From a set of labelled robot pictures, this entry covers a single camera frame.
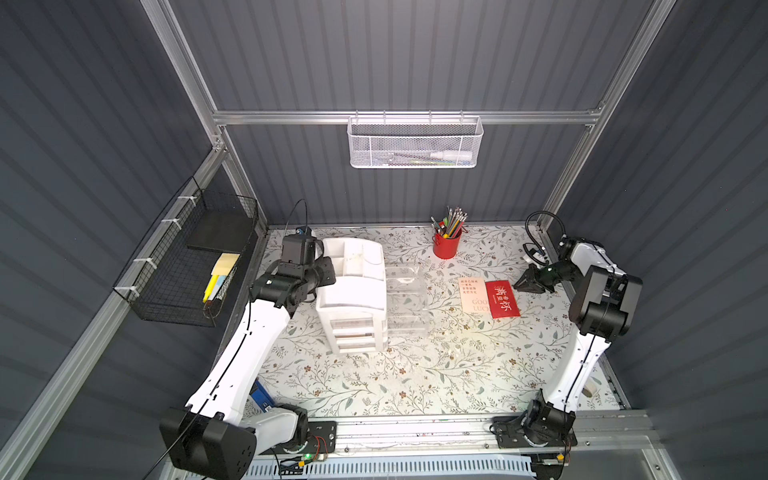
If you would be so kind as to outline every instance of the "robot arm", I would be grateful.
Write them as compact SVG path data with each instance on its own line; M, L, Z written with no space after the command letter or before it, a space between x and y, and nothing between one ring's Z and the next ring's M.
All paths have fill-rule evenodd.
M281 259L251 286L251 303L210 375L185 409L168 409L161 420L174 466L216 480L237 480L254 455L306 441L306 411L297 407L279 406L246 425L241 422L261 366L296 308L317 287L336 282L322 248L306 226L283 238Z
M558 262L531 265L515 284L529 293L554 291L562 280L578 287L568 316L571 331L554 377L528 405L521 426L531 445L543 446L568 436L576 418L581 390L603 352L632 322L643 282L613 263L599 243L565 237Z

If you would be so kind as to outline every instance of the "black wire mesh basket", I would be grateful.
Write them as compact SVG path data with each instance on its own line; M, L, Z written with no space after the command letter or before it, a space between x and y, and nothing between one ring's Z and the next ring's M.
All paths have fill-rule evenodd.
M245 217L250 221L250 234L232 270L213 299L203 302L211 270L219 260L220 251L189 248L187 241L207 212ZM183 323L195 326L216 326L227 291L235 272L247 263L245 251L253 239L257 221L257 203L253 198L200 190L191 196L173 219L147 259L138 259L142 267L130 290L114 285L114 290L130 303L142 320ZM137 260L136 255L123 273Z

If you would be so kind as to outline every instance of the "gray wall panel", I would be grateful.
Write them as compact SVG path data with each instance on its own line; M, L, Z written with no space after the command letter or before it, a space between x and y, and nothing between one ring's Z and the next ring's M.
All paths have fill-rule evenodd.
M0 3L0 85L5 443L210 143L138 1ZM131 314L27 478L138 478L222 330Z
M768 449L766 25L765 2L678 2L561 209L644 280L608 356L685 478Z
M584 131L578 125L489 125L475 168L366 170L349 165L341 126L228 129L272 224L285 223L302 197L310 223L425 222L446 204L461 205L475 221L524 220L544 206ZM303 207L299 212L303 216Z
M650 2L171 2L222 110L597 106Z

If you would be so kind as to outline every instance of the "table surface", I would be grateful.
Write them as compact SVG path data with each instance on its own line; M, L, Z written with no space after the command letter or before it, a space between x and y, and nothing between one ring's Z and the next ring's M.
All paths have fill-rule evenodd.
M388 266L418 263L428 290L429 337L390 339L385 352L334 355L313 303L302 305L275 342L260 381L278 402L310 416L515 412L554 374L575 328L568 298L515 292L520 317L462 311L458 279L514 283L527 264L521 226L467 227L455 258L432 253L428 227L328 228L318 238L359 237L382 244ZM280 256L282 230L270 233L262 269ZM579 409L619 409L600 366Z

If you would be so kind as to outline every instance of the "red envelope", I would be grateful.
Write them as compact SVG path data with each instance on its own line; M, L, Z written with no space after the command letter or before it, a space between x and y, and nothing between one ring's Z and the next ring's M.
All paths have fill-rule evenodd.
M488 292L488 304L493 318L520 316L518 303L515 302L512 287L507 280L485 282L485 290Z

